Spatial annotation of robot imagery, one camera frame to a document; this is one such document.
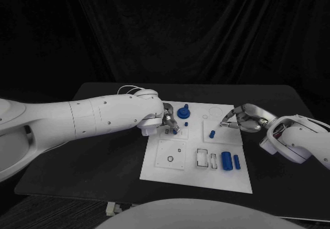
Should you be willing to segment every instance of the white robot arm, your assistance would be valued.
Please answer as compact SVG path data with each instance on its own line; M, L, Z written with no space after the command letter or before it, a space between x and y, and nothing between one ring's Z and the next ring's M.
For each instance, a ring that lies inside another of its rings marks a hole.
M237 122L227 122L236 115ZM268 129L259 146L270 153L276 152L292 162L302 163L311 155L330 169L330 128L322 122L299 115L278 118L252 104L236 107L224 116L221 126L258 132Z
M175 131L172 107L158 93L144 89L90 99L24 104L0 99L0 181L8 178L37 155L74 139L136 126L142 135L160 125Z

